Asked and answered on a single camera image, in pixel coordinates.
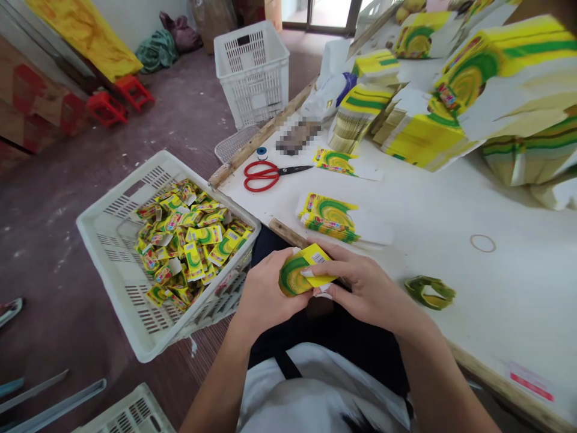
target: red plastic stool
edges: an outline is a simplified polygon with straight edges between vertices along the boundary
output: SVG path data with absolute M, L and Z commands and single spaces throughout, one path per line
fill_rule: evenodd
M 148 101 L 154 103 L 152 95 L 144 86 L 132 75 L 127 75 L 116 81 L 116 87 L 130 104 L 138 111 L 142 112 L 142 106 Z
M 128 123 L 128 120 L 126 120 L 126 114 L 128 113 L 126 108 L 110 96 L 108 92 L 100 92 L 89 97 L 86 107 L 104 126 L 110 127 L 110 125 L 119 121 Z

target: forearm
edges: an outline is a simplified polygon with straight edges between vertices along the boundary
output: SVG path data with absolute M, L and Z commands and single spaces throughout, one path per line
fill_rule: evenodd
M 433 431 L 499 431 L 457 367 L 439 328 L 419 311 L 397 335 L 419 427 Z
M 180 433 L 236 430 L 252 343 L 246 330 L 237 327 L 233 318 Z

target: wooden stick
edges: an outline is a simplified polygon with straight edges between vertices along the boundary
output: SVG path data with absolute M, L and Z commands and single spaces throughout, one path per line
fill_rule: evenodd
M 359 36 L 359 39 L 355 40 L 350 45 L 347 58 L 356 55 L 356 52 L 364 45 L 364 43 L 371 39 L 372 36 L 374 36 L 375 33 L 377 33 L 378 30 L 397 12 L 398 6 L 399 4 L 396 4 L 387 9 L 383 15 L 377 18 L 377 21 L 375 21 L 371 27 Z M 318 77 L 319 76 L 317 75 L 303 90 L 301 90 L 301 92 L 288 103 L 281 114 L 277 115 L 264 125 L 251 141 L 237 150 L 228 162 L 221 165 L 218 170 L 210 176 L 209 186 L 211 188 L 217 189 L 237 170 L 237 168 L 239 168 L 259 147 L 261 147 L 266 140 L 269 139 L 269 137 L 282 125 L 282 122 L 287 120 L 301 107 L 308 95 L 311 93 L 311 89 L 317 82 Z
M 309 245 L 305 238 L 276 218 L 270 221 L 269 228 L 290 245 L 299 248 L 306 248 Z M 511 409 L 515 415 L 529 421 L 542 431 L 555 433 L 577 431 L 569 422 L 519 390 L 453 342 L 447 340 L 447 345 L 464 374 Z

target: doorway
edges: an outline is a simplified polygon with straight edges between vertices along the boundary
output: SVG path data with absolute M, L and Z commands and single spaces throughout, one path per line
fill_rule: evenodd
M 356 20 L 370 0 L 282 0 L 282 27 L 354 35 Z

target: red scissors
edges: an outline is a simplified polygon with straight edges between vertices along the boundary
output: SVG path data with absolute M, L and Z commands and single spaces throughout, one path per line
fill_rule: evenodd
M 270 168 L 263 171 L 257 171 L 256 173 L 248 172 L 252 167 L 256 167 L 257 165 L 267 165 Z M 299 165 L 297 167 L 278 168 L 272 162 L 255 161 L 247 165 L 245 168 L 245 188 L 251 192 L 266 191 L 267 189 L 270 189 L 275 183 L 277 183 L 278 178 L 283 174 L 298 173 L 299 171 L 308 170 L 309 168 L 313 168 L 313 165 Z M 252 188 L 249 186 L 249 183 L 252 180 L 272 180 L 272 182 L 266 186 L 263 186 L 262 188 Z

